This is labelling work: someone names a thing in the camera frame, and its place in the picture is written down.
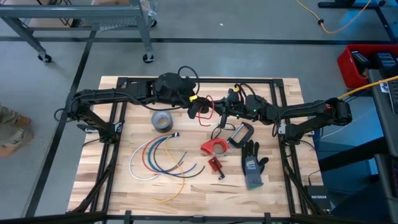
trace duct tape roll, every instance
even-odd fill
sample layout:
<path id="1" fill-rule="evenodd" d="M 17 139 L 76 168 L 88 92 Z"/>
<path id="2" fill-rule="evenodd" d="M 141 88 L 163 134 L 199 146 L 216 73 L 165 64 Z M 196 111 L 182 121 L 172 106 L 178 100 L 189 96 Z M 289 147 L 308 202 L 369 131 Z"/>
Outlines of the duct tape roll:
<path id="1" fill-rule="evenodd" d="M 160 133 L 166 133 L 173 128 L 173 118 L 168 111 L 156 111 L 151 121 L 156 131 Z"/>

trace gray floor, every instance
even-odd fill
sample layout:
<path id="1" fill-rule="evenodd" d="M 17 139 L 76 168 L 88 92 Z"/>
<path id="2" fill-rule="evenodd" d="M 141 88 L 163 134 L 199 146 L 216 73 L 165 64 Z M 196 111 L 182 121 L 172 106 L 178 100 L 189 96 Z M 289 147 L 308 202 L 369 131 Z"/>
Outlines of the gray floor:
<path id="1" fill-rule="evenodd" d="M 158 0 L 159 21 L 153 37 L 388 40 L 374 11 L 335 35 L 325 34 L 316 19 L 295 1 Z M 303 0 L 334 30 L 357 11 L 318 9 Z M 384 9 L 392 26 L 397 9 Z M 0 35 L 16 35 L 0 23 Z M 36 36 L 79 36 L 87 32 L 36 32 Z M 136 32 L 103 32 L 99 37 L 136 37 Z M 0 42 L 1 102 L 34 121 L 29 147 L 0 160 L 0 219 L 20 217 L 32 193 L 56 122 L 53 112 L 65 102 L 84 43 L 43 43 L 54 63 L 44 65 L 23 42 Z M 346 91 L 336 58 L 344 46 L 254 44 L 154 44 L 156 61 L 144 64 L 142 44 L 95 43 L 79 89 L 96 88 L 103 75 L 160 75 L 182 65 L 206 77 L 297 77 L 305 101 Z M 85 135 L 67 124 L 45 186 L 37 215 L 65 212 Z"/>

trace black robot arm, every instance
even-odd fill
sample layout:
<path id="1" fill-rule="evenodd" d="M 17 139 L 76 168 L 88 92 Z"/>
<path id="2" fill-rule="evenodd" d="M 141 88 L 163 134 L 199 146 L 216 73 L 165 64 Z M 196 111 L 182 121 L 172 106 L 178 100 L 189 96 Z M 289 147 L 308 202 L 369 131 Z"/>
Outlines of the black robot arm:
<path id="1" fill-rule="evenodd" d="M 301 137 L 310 131 L 328 125 L 346 125 L 351 122 L 349 105 L 344 101 L 332 98 L 326 101 L 315 101 L 301 105 L 278 107 L 269 104 L 263 97 L 247 95 L 236 84 L 228 90 L 228 95 L 217 101 L 199 97 L 193 89 L 196 84 L 189 77 L 182 78 L 176 73 L 165 73 L 159 78 L 137 82 L 126 88 L 107 90 L 83 90 L 78 92 L 69 102 L 68 117 L 72 120 L 84 121 L 98 130 L 100 141 L 114 143 L 119 134 L 113 123 L 103 121 L 91 110 L 91 106 L 105 103 L 130 102 L 150 110 L 149 104 L 163 103 L 172 107 L 164 110 L 186 108 L 188 116 L 194 119 L 196 114 L 207 113 L 214 106 L 214 111 L 221 116 L 220 126 L 223 128 L 228 116 L 260 121 L 265 125 L 276 124 L 286 118 L 313 116 L 301 124 L 282 125 L 280 134 L 285 134 L 289 143 L 298 144 Z"/>

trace work glove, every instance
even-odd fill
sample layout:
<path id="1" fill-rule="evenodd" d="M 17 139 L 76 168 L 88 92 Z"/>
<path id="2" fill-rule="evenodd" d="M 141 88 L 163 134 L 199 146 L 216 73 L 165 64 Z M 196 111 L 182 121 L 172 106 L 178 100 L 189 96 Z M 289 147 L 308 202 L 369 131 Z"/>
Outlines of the work glove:
<path id="1" fill-rule="evenodd" d="M 248 141 L 242 147 L 242 170 L 245 176 L 246 187 L 251 190 L 263 186 L 261 174 L 265 169 L 265 164 L 269 161 L 268 157 L 258 161 L 260 144 L 253 140 Z"/>

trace wooden tabletop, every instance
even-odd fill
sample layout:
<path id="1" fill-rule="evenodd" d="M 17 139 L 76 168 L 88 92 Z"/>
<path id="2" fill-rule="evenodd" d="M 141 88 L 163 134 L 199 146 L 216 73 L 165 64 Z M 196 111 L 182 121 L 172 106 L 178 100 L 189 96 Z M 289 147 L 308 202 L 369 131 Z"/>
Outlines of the wooden tabletop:
<path id="1" fill-rule="evenodd" d="M 102 77 L 99 89 L 116 87 L 118 77 Z M 297 78 L 285 78 L 285 93 L 288 105 L 303 103 L 300 83 Z M 266 84 L 250 84 L 257 95 L 263 96 L 271 102 L 269 86 Z M 226 96 L 232 83 L 201 83 L 200 96 L 211 95 L 214 100 Z M 167 108 L 168 105 L 156 104 L 154 108 Z M 109 119 L 111 104 L 96 105 L 94 112 L 105 121 Z M 210 156 L 202 156 L 200 146 L 210 140 L 211 131 L 219 123 L 220 117 L 215 114 L 210 120 L 203 120 L 210 127 L 200 126 L 197 119 L 190 119 L 186 110 L 171 111 L 174 127 L 170 132 L 178 131 L 179 138 L 172 138 L 168 148 L 174 158 L 179 159 L 184 152 L 188 152 L 182 165 L 183 170 L 197 164 L 193 171 L 187 175 L 196 174 L 203 166 L 205 170 L 198 176 L 185 179 L 182 192 L 174 199 L 160 203 L 152 198 L 167 199 L 174 195 L 182 184 L 180 178 L 169 175 L 159 175 L 150 181 L 134 179 L 129 172 L 129 160 L 131 154 L 145 142 L 163 134 L 154 130 L 150 119 L 153 111 L 142 106 L 127 105 L 126 122 L 124 123 L 119 148 L 118 161 L 114 176 L 109 214 L 124 215 L 126 210 L 131 210 L 135 215 L 204 215 L 204 216 L 229 216 L 229 217 L 261 217 L 264 212 L 271 213 L 272 217 L 289 217 L 284 175 L 280 158 L 279 143 L 277 138 L 271 135 L 272 125 L 264 126 L 260 122 L 229 117 L 228 122 L 237 127 L 242 121 L 249 122 L 254 127 L 252 139 L 260 143 L 259 158 L 268 157 L 265 171 L 262 173 L 264 185 L 254 190 L 247 190 L 241 168 L 240 150 L 228 151 L 225 157 L 220 158 L 223 165 L 225 178 L 218 180 L 219 173 L 213 172 L 208 165 Z M 306 118 L 292 119 L 293 123 L 301 123 Z M 222 131 L 220 137 L 227 139 L 233 131 Z M 88 134 L 86 141 L 98 138 L 97 134 Z M 312 138 L 303 137 L 310 143 Z M 68 209 L 77 207 L 86 197 L 95 184 L 98 164 L 103 145 L 92 143 L 85 146 L 81 153 L 81 159 L 73 185 Z M 298 163 L 304 184 L 307 184 L 308 175 L 319 169 L 317 155 L 314 149 L 307 144 L 296 147 Z M 141 161 L 141 152 L 135 156 L 132 162 L 132 170 L 140 178 L 149 178 L 153 173 L 147 170 Z M 165 153 L 164 143 L 159 146 L 156 158 L 160 166 L 169 168 L 174 166 Z M 315 185 L 322 185 L 320 173 L 311 175 L 311 181 Z M 297 190 L 293 186 L 296 211 L 300 211 Z M 104 188 L 99 197 L 99 208 L 103 203 Z"/>

